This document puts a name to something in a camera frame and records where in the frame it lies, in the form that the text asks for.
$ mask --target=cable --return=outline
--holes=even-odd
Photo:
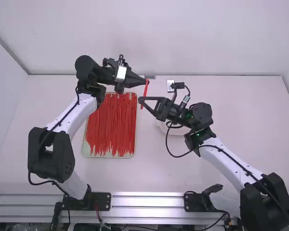
[[[57,186],[57,188],[58,188],[61,192],[63,192],[64,195],[69,196],[69,194],[68,194],[65,190],[63,190],[63,189],[58,185],[58,183],[57,183],[56,181],[54,181],[54,180],[46,180],[46,181],[43,181],[43,182],[40,182],[40,183],[33,183],[33,182],[31,181],[31,172],[29,172],[29,171],[28,171],[28,181],[29,181],[29,183],[30,183],[31,185],[34,185],[34,186],[42,185],[42,184],[46,184],[46,183],[51,183],[52,185]]]
[[[47,133],[46,136],[44,136],[44,138],[42,139],[42,141],[39,143],[39,150],[42,147],[42,145],[44,144],[44,142],[47,140],[48,136],[51,134],[51,131],[55,130],[58,126],[61,126],[61,123],[63,122],[63,120],[71,113],[71,111],[74,110],[74,108],[79,105],[79,94],[78,94],[78,86],[75,88],[75,92],[76,92],[76,96],[77,96],[77,101],[76,103],[71,107],[71,109],[68,110],[68,112],[59,120],[58,123],[56,123],[52,129],[49,130],[49,132]]]
[[[188,91],[188,96],[191,96],[191,91],[189,90],[189,88],[186,86],[186,85],[184,85],[184,87],[187,89],[187,91]]]
[[[171,126],[171,125],[168,125],[168,124],[170,124],[171,123],[171,121],[168,121],[167,123],[166,123],[166,126],[168,127],[168,128],[183,128],[183,125],[179,125],[179,126]]]
[[[71,224],[71,215],[69,213],[69,208],[68,208],[67,212],[68,212],[68,226],[69,226]]]
[[[173,122],[170,122],[170,123],[171,123],[171,124],[170,124],[170,126],[168,127],[168,130],[167,130],[167,132],[166,132],[166,149],[167,149],[168,153],[169,153],[172,157],[174,157],[174,158],[181,158],[181,157],[186,156],[187,154],[191,153],[193,150],[190,150],[190,151],[188,151],[187,153],[184,153],[184,154],[182,154],[182,155],[173,155],[173,154],[170,152],[170,150],[169,150],[169,148],[168,148],[168,133],[169,133],[169,130],[172,128],[171,126],[172,126]]]
[[[126,227],[135,227],[135,228],[142,228],[142,229],[146,229],[146,230],[158,231],[156,229],[147,228],[147,227],[140,226],[140,225],[126,225],[124,228],[126,228]]]
[[[222,214],[222,216],[221,216],[220,218],[218,218],[218,220],[217,220],[216,222],[214,222],[213,224],[211,224],[210,226],[208,226],[208,227],[206,227],[206,228],[204,228],[204,229],[195,230],[195,231],[205,231],[205,230],[208,230],[208,229],[212,228],[214,225],[216,225],[218,222],[220,222],[220,220],[221,220],[226,214],[228,214],[228,213],[227,213],[227,212],[224,212],[224,213]]]

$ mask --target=black cable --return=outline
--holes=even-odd
[[[166,123],[166,126],[168,127],[168,128],[183,128],[183,125],[179,125],[179,126],[172,126],[172,125],[168,125],[168,124],[170,124],[171,123],[171,121],[168,121],[167,123]]]
[[[181,158],[181,157],[186,156],[187,154],[191,153],[193,150],[190,150],[190,151],[188,151],[187,153],[184,153],[184,154],[182,154],[182,155],[173,155],[173,154],[170,152],[170,150],[169,150],[169,148],[168,148],[168,133],[169,133],[169,130],[170,130],[172,124],[173,124],[173,122],[171,122],[171,124],[170,124],[170,126],[168,127],[168,130],[167,130],[167,132],[166,132],[166,149],[167,149],[168,153],[169,153],[172,157],[174,157],[174,158]]]
[[[42,145],[44,144],[44,142],[47,140],[48,136],[51,134],[51,131],[55,130],[58,126],[61,126],[61,123],[63,122],[63,120],[71,113],[71,111],[74,110],[74,108],[79,105],[79,94],[78,94],[78,86],[75,88],[75,92],[76,92],[76,96],[77,96],[77,101],[76,103],[71,107],[71,109],[68,110],[68,112],[59,120],[58,123],[56,123],[52,129],[49,130],[49,132],[47,133],[46,136],[44,136],[44,138],[42,139],[42,141],[39,143],[39,150],[42,147]]]
[[[68,208],[67,212],[68,212],[68,226],[69,226],[71,224],[71,215],[69,213],[69,208]]]
[[[227,212],[223,213],[222,216],[220,218],[218,218],[218,220],[216,222],[214,222],[213,224],[211,224],[210,226],[204,228],[204,229],[201,229],[201,230],[195,230],[195,231],[205,231],[205,230],[208,230],[210,228],[212,228],[214,225],[216,225],[218,222],[220,222],[220,220],[226,215],[228,214]]]
[[[187,89],[187,91],[188,91],[188,96],[191,96],[191,91],[189,90],[189,88],[186,86],[186,85],[184,85],[184,87]]]
[[[156,229],[147,228],[147,227],[140,226],[140,225],[126,225],[124,228],[126,228],[126,227],[135,227],[135,228],[142,228],[142,229],[146,229],[146,230],[158,231]]]
[[[31,172],[29,172],[29,171],[28,171],[28,181],[29,181],[29,183],[30,183],[31,185],[34,185],[34,186],[51,183],[51,184],[57,186],[57,188],[58,188],[61,192],[63,192],[65,195],[69,196],[69,194],[68,194],[65,190],[63,190],[63,189],[58,185],[58,183],[57,183],[56,181],[54,181],[54,180],[46,180],[46,181],[43,181],[43,182],[40,182],[40,183],[33,183],[33,182],[31,181]]]

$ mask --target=red straw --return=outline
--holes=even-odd
[[[146,79],[146,80],[145,80],[145,87],[144,87],[144,90],[145,90],[145,91],[144,91],[144,97],[146,96],[146,92],[148,91],[148,85],[149,85],[149,80]]]
[[[102,105],[89,116],[85,140],[95,156],[123,157],[135,152],[137,96],[107,93]]]

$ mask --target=white wall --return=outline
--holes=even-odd
[[[152,80],[148,95],[166,96],[165,80]],[[212,105],[216,132],[224,144],[250,165],[269,174],[276,172],[289,190],[289,96],[281,77],[173,77],[185,81],[192,92],[190,103]],[[17,107],[0,155],[0,184],[26,188],[27,139],[34,127],[43,127],[74,99],[74,76],[30,76]],[[131,91],[142,95],[144,86]],[[179,91],[178,100],[185,90]],[[97,191],[185,192],[201,191],[213,184],[230,183],[211,164],[190,154],[171,157],[165,148],[165,133],[146,110],[137,112],[136,153],[130,159],[83,157],[80,150],[84,125],[73,139],[78,175]],[[183,137],[169,137],[174,154],[187,151]],[[14,174],[6,169],[16,168]],[[41,179],[32,176],[34,182]],[[44,187],[32,187],[42,190]]]
[[[0,150],[28,75],[0,45]]]
[[[122,53],[139,74],[277,74],[289,89],[289,0],[5,0],[0,37],[34,74]]]

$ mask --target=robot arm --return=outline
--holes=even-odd
[[[189,109],[185,108],[190,99],[190,93],[179,105],[175,104],[176,90],[184,87],[186,87],[184,83],[168,80],[167,90],[174,92],[171,100],[165,97],[139,97],[138,99],[139,103],[157,120],[171,121],[169,126],[167,123],[166,138],[173,124],[191,129],[184,135],[186,146],[190,151],[181,156],[174,156],[169,151],[166,142],[169,154],[178,158],[193,151],[215,166],[239,192],[240,217],[248,230],[280,231],[288,226],[289,195],[283,180],[276,173],[263,174],[225,147],[210,129],[213,119],[209,104],[196,103],[190,105]],[[150,100],[157,101],[154,109],[146,103]],[[198,198],[207,200],[211,192],[216,193],[221,189],[222,185],[218,185],[209,192],[204,191],[203,197],[198,196]]]
[[[131,71],[123,55],[117,61],[105,58],[103,66],[84,55],[76,60],[75,69],[79,81],[77,96],[71,105],[45,128],[35,127],[29,133],[28,180],[33,185],[45,183],[33,183],[30,174],[34,173],[48,179],[47,182],[55,184],[69,197],[84,200],[91,188],[74,171],[71,141],[83,122],[103,102],[106,87],[100,84],[113,85],[115,92],[122,94],[124,88],[145,85],[146,80]]]

